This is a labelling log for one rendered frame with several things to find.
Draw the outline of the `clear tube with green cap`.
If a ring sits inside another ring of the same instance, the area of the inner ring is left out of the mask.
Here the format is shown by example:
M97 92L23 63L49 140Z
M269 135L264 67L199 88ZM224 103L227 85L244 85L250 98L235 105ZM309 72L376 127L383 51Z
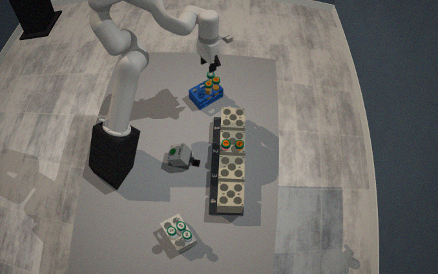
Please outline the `clear tube with green cap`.
M177 229L179 230L180 233L183 233L183 231L186 230L186 225L182 221L177 222L176 227L177 227Z
M169 226L167 228L167 233L172 237L172 238L176 238L177 237L177 232L176 232L176 228L173 226Z
M187 242L190 242L192 240L192 233L188 230L183 231L182 236Z

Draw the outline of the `beige bucket adapter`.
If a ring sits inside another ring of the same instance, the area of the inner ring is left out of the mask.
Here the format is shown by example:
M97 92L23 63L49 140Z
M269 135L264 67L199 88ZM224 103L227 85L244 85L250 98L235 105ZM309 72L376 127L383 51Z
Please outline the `beige bucket adapter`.
M228 139L231 142L230 148L226 151L222 149L222 140ZM241 151L235 149L235 142L242 140L244 148ZM220 155L244 156L245 155L245 131L220 130Z
M243 208L244 182L218 182L217 213L242 213Z
M244 182L244 178L245 156L220 155L218 172L219 182Z
M222 107L221 130L245 131L245 109Z

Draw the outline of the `blue tube rack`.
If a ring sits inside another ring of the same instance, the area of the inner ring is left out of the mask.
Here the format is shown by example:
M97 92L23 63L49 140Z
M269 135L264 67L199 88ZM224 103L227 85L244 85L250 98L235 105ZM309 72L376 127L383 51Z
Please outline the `blue tube rack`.
M206 81L204 81L201 84L191 88L190 91L189 91L189 98L199 108L199 110L201 110L204 107L212 104L216 100L219 100L220 98L222 98L223 97L223 93L224 93L224 89L221 86L219 86L219 90L213 90L213 87L212 87L212 94L207 95L205 93L205 89L204 89L205 86L200 87L200 85L205 85ZM197 89L197 90L195 90L193 92L194 89ZM196 94L196 92L197 92L197 94ZM219 92L219 94L215 95L217 92ZM212 96L212 98L210 98L208 100L207 98L209 98L211 96Z

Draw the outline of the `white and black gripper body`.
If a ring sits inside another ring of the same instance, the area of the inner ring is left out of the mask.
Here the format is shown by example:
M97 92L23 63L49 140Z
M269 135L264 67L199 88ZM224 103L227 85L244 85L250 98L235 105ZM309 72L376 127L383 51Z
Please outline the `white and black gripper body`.
M203 44L199 42L199 39L197 38L196 51L209 64L214 62L215 55L220 59L220 47L218 41L213 44Z

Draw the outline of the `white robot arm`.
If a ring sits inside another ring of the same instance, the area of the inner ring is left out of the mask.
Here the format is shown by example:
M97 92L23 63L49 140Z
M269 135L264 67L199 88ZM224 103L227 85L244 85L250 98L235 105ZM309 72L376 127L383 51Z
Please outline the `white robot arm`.
M132 106L140 73L149 63L149 54L134 33L119 30L111 19L111 6L121 1L150 12L157 24L179 36L189 35L198 24L198 39L203 44L213 44L220 39L228 44L233 37L219 26L219 15L214 10L188 5L175 18L166 12L163 0L88 0L93 32L111 56L123 56L116 69L109 113L98 115L105 132L122 137L131 132L128 124Z

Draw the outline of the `clear plastic tube rack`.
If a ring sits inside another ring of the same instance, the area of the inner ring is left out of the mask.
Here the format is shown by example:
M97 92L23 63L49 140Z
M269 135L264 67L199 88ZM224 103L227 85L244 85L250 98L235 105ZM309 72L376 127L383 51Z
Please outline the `clear plastic tube rack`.
M177 214L177 215L163 221L161 226L162 226L163 230L165 231L165 233L167 234L167 236L170 238L171 242L174 244L175 248L180 253L180 252L192 247L193 245L197 244L197 240L195 239L194 235L192 234L193 239L190 242L185 241L185 239L182 237L182 233L180 233L176 227L176 223L179 221L184 222L183 219L181 218L181 216L179 214ZM169 226L173 226L176 228L176 232L178 234L176 238L171 238L171 236L167 233L166 229Z

